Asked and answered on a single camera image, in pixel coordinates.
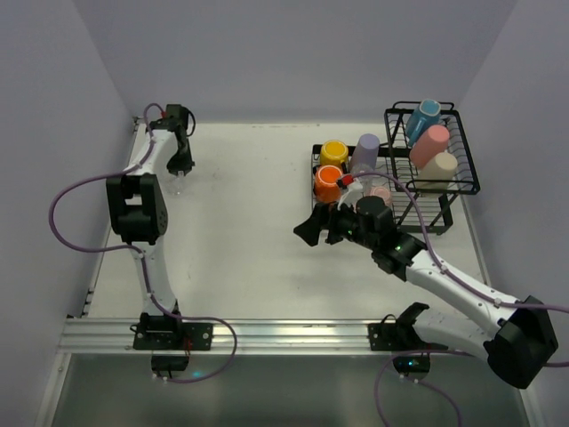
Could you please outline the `cream tumbler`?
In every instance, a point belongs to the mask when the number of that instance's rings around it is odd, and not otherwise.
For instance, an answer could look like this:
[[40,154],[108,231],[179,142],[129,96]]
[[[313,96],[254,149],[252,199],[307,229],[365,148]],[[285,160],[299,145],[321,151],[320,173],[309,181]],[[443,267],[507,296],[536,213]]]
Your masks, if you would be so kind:
[[415,188],[426,197],[438,197],[447,190],[457,168],[458,160],[454,155],[438,153],[419,171]]

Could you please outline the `orange mug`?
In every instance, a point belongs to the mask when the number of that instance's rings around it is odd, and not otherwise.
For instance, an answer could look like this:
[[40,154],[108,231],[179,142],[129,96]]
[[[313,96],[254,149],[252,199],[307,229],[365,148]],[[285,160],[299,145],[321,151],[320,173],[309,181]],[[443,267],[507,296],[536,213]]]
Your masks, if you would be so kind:
[[335,165],[318,167],[314,180],[314,193],[318,202],[332,203],[341,197],[341,189],[337,180],[342,176],[342,170]]

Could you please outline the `yellow mug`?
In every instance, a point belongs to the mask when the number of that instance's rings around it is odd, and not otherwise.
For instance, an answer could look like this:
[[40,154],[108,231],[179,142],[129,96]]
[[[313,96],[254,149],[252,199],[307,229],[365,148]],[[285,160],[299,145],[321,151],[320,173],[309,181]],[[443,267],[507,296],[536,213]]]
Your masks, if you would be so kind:
[[321,149],[319,155],[319,164],[334,165],[341,168],[341,165],[346,165],[349,160],[348,146],[339,140],[326,141]]

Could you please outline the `pink mug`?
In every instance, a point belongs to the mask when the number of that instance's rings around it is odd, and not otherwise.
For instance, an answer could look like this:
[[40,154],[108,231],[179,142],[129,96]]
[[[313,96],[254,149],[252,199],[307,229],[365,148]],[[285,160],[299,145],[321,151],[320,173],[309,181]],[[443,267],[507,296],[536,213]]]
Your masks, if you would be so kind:
[[369,197],[381,198],[387,207],[391,207],[393,205],[392,193],[384,186],[373,186],[369,189],[366,195]]

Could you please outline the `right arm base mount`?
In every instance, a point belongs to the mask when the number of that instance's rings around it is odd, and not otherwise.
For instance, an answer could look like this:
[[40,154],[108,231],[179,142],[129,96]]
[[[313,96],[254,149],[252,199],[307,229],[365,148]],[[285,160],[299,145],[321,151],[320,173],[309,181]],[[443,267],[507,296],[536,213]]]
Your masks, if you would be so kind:
[[[419,315],[429,306],[414,302],[398,317],[386,315],[381,321],[367,326],[368,341],[372,351],[391,351],[403,353],[409,350],[428,350],[430,346],[414,331],[414,323]],[[430,371],[430,357],[426,353],[396,356],[391,362],[395,370],[403,377],[414,380],[424,379]]]

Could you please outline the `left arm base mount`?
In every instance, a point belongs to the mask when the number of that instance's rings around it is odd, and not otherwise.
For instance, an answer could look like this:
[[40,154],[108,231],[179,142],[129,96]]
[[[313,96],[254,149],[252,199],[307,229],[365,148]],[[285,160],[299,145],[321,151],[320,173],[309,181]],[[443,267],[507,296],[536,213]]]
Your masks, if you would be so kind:
[[132,347],[152,351],[152,373],[168,380],[187,369],[192,351],[209,351],[212,347],[211,323],[185,323],[165,315],[142,313],[130,330],[134,333]]

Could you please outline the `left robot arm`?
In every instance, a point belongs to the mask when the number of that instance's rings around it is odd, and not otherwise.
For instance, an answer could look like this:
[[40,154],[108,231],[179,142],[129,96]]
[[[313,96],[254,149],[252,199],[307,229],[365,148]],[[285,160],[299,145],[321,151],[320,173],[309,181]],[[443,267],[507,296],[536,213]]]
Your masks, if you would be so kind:
[[106,179],[111,228],[129,246],[142,292],[142,311],[149,316],[179,313],[164,257],[168,212],[159,180],[183,178],[195,161],[189,137],[194,114],[168,104],[161,117],[148,122],[145,140],[117,177]]

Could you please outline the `clear glass cup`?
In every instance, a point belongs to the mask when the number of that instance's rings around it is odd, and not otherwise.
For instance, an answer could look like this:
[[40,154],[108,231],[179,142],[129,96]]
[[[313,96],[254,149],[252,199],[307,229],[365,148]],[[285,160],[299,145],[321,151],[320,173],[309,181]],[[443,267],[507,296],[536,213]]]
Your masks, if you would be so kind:
[[171,193],[174,196],[180,196],[184,193],[185,188],[186,188],[185,178],[186,178],[186,176],[182,173],[182,174],[178,174],[177,176],[175,176],[172,179],[172,181],[171,181]]

